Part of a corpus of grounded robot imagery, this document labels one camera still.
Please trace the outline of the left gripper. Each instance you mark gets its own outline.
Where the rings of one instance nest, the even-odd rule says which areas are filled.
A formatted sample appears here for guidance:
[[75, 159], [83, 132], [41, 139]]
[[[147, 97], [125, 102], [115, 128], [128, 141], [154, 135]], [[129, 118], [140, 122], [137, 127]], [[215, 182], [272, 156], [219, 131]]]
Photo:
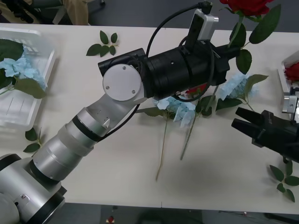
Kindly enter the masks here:
[[211, 75], [211, 53], [214, 54], [214, 74], [211, 86], [226, 82], [229, 60], [240, 55], [240, 47], [228, 47], [196, 44], [193, 52], [187, 57], [191, 68], [190, 87], [194, 88], [208, 83]]

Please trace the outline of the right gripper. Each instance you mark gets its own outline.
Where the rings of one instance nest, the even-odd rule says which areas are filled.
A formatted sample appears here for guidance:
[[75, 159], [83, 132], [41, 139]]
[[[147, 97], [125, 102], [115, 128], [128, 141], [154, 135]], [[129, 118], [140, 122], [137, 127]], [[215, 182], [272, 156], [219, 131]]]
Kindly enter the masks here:
[[289, 160], [299, 160], [299, 124], [296, 121], [281, 119], [269, 111], [259, 114], [241, 107], [236, 110], [236, 115], [246, 121], [234, 119], [231, 126], [251, 137], [253, 144]]

